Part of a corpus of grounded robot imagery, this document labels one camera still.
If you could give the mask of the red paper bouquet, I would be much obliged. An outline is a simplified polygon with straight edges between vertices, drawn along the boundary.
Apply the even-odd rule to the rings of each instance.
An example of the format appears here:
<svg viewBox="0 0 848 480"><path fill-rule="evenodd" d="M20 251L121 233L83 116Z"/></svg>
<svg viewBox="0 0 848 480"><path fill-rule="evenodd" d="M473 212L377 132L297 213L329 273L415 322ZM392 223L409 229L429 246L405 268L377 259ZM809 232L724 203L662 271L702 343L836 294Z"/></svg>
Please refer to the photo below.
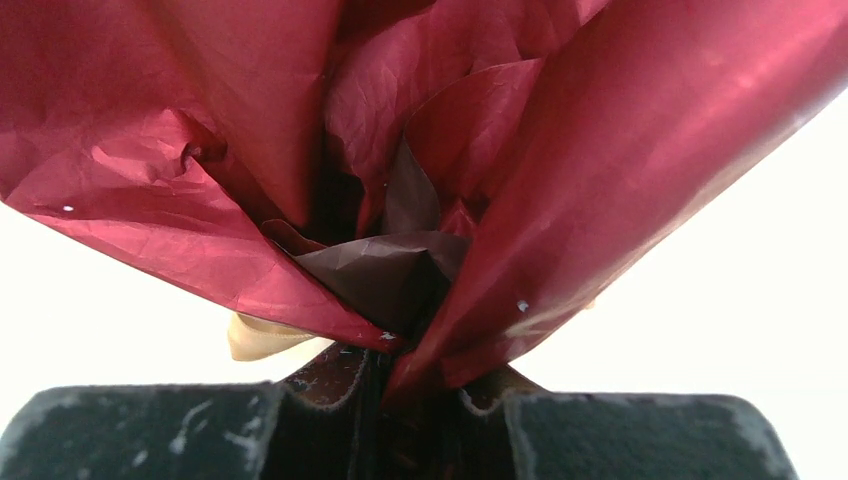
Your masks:
<svg viewBox="0 0 848 480"><path fill-rule="evenodd" d="M843 1L5 1L1 198L212 302L518 358L847 80Z"/></svg>

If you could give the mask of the beige satin ribbon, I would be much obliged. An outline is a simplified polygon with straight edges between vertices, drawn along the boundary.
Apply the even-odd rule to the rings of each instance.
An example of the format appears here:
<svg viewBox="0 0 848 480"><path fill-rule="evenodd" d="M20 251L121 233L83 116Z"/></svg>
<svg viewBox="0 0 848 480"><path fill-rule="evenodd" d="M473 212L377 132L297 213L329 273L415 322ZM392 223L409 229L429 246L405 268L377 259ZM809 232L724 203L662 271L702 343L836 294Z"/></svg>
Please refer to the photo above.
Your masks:
<svg viewBox="0 0 848 480"><path fill-rule="evenodd" d="M306 363L333 344L324 337L243 313L232 314L226 340L231 359L243 363Z"/></svg>

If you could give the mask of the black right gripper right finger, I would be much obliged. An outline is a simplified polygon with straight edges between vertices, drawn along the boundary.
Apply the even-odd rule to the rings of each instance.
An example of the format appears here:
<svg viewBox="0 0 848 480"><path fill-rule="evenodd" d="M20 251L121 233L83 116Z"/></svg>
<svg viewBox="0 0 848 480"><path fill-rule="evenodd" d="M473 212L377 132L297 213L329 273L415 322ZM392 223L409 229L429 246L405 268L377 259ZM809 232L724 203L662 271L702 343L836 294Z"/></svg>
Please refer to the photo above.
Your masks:
<svg viewBox="0 0 848 480"><path fill-rule="evenodd" d="M735 396L563 393L511 368L457 392L465 479L795 479L773 426Z"/></svg>

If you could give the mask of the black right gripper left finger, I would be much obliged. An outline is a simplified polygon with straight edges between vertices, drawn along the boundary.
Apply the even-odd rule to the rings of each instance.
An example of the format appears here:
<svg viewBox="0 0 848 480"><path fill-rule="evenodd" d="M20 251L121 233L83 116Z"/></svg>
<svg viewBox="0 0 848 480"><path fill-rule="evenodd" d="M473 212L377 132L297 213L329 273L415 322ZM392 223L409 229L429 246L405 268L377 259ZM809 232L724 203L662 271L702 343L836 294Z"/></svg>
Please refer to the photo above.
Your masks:
<svg viewBox="0 0 848 480"><path fill-rule="evenodd" d="M371 354L334 344L279 382L58 387L1 437L5 479L353 479Z"/></svg>

